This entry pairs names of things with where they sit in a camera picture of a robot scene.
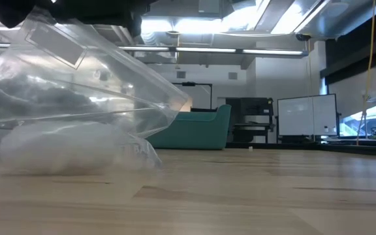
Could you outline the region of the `green plastic bin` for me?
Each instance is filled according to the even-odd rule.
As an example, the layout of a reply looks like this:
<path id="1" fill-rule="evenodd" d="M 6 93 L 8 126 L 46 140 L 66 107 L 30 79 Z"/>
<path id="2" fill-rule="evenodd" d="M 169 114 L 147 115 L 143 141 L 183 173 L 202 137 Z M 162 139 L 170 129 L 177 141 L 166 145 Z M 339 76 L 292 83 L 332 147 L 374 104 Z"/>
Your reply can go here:
<path id="1" fill-rule="evenodd" d="M 155 149 L 221 150 L 227 142 L 231 106 L 215 112 L 180 112 L 165 130 L 147 138 Z"/>

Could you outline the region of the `long LED light bar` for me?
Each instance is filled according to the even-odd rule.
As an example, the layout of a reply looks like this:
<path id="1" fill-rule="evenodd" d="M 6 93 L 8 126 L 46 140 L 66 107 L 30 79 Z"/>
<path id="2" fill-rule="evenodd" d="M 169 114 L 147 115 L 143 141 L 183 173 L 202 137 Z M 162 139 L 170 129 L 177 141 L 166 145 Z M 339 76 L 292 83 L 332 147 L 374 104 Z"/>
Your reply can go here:
<path id="1" fill-rule="evenodd" d="M 248 49 L 248 48 L 206 48 L 206 47 L 192 47 L 192 46 L 116 46 L 102 45 L 99 43 L 89 45 L 79 45 L 83 51 L 88 49 L 95 50 L 122 50 L 126 52 L 176 52 L 176 53 L 201 53 L 201 54 L 240 54 L 253 55 L 256 57 L 305 57 L 309 55 L 308 51 L 297 50 L 273 50 L 273 49 Z M 10 48 L 11 50 L 24 50 L 27 54 L 33 54 L 32 50 L 40 50 L 43 53 L 54 54 L 49 52 L 49 49 L 43 48 L 38 44 L 31 43 L 30 45 L 11 46 L 10 43 L 0 42 L 0 49 Z"/>

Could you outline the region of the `black gantry frame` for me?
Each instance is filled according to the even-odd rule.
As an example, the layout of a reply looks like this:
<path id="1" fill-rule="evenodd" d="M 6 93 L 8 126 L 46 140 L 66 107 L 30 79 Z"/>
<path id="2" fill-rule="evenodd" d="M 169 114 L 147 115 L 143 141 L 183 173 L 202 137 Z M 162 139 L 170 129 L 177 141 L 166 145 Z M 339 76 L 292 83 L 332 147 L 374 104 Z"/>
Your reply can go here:
<path id="1" fill-rule="evenodd" d="M 196 82 L 172 82 L 189 95 L 189 110 L 211 110 L 213 108 L 213 85 Z"/>

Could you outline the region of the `whiteboard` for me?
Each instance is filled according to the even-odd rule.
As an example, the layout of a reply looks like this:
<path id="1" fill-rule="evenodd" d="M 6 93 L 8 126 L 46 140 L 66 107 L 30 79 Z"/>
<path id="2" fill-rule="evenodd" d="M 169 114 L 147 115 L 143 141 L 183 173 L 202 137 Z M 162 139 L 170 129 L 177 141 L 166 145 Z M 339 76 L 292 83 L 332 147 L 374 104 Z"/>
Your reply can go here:
<path id="1" fill-rule="evenodd" d="M 280 136 L 337 136 L 336 95 L 316 95 L 277 101 Z"/>

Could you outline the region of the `black aluminium frame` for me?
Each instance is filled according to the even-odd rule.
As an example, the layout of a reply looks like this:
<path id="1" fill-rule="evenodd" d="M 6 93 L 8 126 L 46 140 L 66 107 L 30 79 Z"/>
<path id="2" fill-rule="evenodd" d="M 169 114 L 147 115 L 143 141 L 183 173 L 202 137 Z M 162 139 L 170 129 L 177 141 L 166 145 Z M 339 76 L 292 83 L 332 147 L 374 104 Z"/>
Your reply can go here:
<path id="1" fill-rule="evenodd" d="M 287 149 L 287 150 L 311 150 L 332 151 L 340 153 L 352 153 L 361 155 L 376 155 L 376 141 L 360 141 L 356 145 L 354 141 L 334 142 L 329 144 L 305 143 L 305 144 L 261 144 L 261 143 L 237 143 L 228 142 L 228 149 Z"/>

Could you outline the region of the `clear plastic bag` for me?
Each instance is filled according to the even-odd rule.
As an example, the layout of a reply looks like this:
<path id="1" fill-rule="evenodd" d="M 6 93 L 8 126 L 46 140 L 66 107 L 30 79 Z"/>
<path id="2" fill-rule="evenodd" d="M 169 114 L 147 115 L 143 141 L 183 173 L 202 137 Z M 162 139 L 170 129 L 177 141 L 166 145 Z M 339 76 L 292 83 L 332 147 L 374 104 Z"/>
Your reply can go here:
<path id="1" fill-rule="evenodd" d="M 187 101 L 168 80 L 77 20 L 57 23 L 36 8 L 11 46 L 43 46 L 54 54 L 6 49 L 0 55 L 0 143 L 21 125 L 47 121 L 98 122 L 147 140 L 167 129 Z M 19 174 L 3 166 L 0 174 Z"/>

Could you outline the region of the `black workstation rack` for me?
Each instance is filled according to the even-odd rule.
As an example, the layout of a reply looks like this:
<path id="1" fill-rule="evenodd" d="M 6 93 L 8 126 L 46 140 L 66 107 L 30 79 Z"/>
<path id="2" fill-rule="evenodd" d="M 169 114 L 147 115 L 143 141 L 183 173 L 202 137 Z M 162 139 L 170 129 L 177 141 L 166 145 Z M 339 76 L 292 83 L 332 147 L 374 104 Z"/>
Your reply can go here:
<path id="1" fill-rule="evenodd" d="M 273 103 L 272 98 L 226 98 L 231 106 L 227 142 L 252 143 L 256 137 L 264 137 L 267 144 L 275 127 Z"/>

